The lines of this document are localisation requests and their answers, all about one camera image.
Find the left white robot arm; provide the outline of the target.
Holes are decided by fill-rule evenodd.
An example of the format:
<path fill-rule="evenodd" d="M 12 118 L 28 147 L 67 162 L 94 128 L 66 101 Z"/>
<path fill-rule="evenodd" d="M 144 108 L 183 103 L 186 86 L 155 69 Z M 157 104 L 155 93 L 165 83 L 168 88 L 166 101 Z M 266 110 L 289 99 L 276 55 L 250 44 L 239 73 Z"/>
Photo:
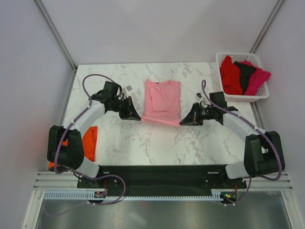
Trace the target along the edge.
<path fill-rule="evenodd" d="M 122 120 L 141 121 L 132 98 L 120 98 L 122 87 L 106 81 L 99 92 L 89 97 L 89 105 L 70 123 L 54 125 L 49 130 L 47 160 L 55 165 L 71 169 L 88 177 L 93 187 L 101 187 L 105 177 L 99 173 L 100 166 L 85 156 L 82 138 L 93 123 L 106 112 L 117 112 Z"/>

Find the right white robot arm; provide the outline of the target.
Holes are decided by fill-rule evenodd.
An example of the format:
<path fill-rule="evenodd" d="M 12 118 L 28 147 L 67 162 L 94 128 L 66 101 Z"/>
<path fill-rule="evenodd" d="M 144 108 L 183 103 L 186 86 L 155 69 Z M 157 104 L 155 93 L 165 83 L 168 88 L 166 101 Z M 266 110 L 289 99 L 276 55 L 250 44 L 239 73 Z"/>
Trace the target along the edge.
<path fill-rule="evenodd" d="M 232 130 L 245 143 L 242 161 L 228 164 L 218 176 L 222 187 L 228 188 L 236 178 L 262 177 L 270 180 L 269 174 L 277 173 L 278 180 L 285 169 L 285 159 L 280 135 L 256 127 L 233 106 L 228 106 L 223 92 L 210 93 L 208 105 L 194 103 L 188 115 L 180 122 L 185 126 L 202 126 L 205 120 L 215 120 Z"/>

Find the pink t shirt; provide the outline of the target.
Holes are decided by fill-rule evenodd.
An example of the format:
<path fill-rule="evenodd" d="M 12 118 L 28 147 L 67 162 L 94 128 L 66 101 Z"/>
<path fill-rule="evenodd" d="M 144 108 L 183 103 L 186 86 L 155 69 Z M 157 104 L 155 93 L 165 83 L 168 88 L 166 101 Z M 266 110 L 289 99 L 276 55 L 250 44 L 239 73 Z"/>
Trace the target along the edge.
<path fill-rule="evenodd" d="M 181 83 L 146 80 L 141 121 L 178 126 L 181 120 Z"/>

